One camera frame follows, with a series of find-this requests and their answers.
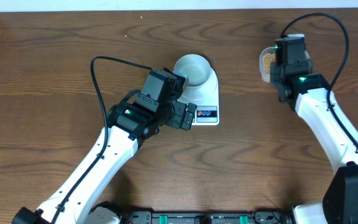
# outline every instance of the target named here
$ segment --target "wooden table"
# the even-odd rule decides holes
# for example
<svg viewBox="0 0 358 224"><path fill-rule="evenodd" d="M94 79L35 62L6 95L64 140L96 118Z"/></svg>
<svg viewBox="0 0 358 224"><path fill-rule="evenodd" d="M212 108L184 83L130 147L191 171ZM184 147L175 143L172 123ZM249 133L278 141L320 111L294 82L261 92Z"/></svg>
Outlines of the wooden table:
<svg viewBox="0 0 358 224"><path fill-rule="evenodd" d="M345 23L349 60L334 89L358 128L358 9L323 10ZM0 222L35 210L73 172L103 127L90 77L95 55L173 68L201 54L219 77L221 123L162 128L99 198L155 210L240 211L321 200L333 172L315 136L260 78L259 54L292 19L314 10L0 13ZM306 34L314 70L331 81L342 32L323 17ZM147 72L100 61L106 107Z"/></svg>

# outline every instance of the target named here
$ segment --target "brown wood surface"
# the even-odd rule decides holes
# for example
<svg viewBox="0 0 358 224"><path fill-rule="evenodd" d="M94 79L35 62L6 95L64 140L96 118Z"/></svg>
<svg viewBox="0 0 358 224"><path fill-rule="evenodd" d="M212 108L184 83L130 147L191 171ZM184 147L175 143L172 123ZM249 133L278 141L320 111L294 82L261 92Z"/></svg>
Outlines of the brown wood surface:
<svg viewBox="0 0 358 224"><path fill-rule="evenodd" d="M239 211L321 200L331 165L306 123L261 80L258 64L285 25L314 11L0 13L0 222L51 196L99 136L103 120L90 77L95 55L159 68L204 55L218 74L221 104L219 126L164 127L146 141L99 201ZM358 9L323 11L349 31L350 56L334 91L358 129ZM344 52L337 25L314 17L291 31L306 34L314 70L331 81ZM96 74L107 107L147 77L103 61Z"/></svg>

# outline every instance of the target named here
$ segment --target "cereal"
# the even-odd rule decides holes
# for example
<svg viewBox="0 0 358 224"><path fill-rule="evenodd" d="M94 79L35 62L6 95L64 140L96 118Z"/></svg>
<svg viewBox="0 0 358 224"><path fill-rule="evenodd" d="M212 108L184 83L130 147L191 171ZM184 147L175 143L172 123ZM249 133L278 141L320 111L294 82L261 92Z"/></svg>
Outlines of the cereal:
<svg viewBox="0 0 358 224"><path fill-rule="evenodd" d="M276 61L276 55L267 53L264 55L264 70L270 74L270 64Z"/></svg>

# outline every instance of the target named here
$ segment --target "white background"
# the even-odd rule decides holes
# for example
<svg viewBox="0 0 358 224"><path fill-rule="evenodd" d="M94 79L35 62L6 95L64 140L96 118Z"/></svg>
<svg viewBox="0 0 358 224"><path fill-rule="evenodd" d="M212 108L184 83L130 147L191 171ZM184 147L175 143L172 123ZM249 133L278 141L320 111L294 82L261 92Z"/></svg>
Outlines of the white background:
<svg viewBox="0 0 358 224"><path fill-rule="evenodd" d="M0 0L0 12L358 7L358 0Z"/></svg>

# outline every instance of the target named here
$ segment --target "small bowl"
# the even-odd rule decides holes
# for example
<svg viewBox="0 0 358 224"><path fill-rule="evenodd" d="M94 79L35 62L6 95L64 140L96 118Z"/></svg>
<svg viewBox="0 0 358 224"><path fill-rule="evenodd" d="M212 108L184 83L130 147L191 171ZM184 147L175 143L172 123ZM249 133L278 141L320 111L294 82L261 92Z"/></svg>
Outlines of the small bowl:
<svg viewBox="0 0 358 224"><path fill-rule="evenodd" d="M274 47L268 47L265 50L262 51L262 53L259 56L259 70L260 70L260 74L262 76L262 80L270 83L270 74L268 74L265 70L264 70L264 55L265 54L274 54L275 53L275 49ZM305 51L305 58L306 59L310 59L310 55L307 51Z"/></svg>

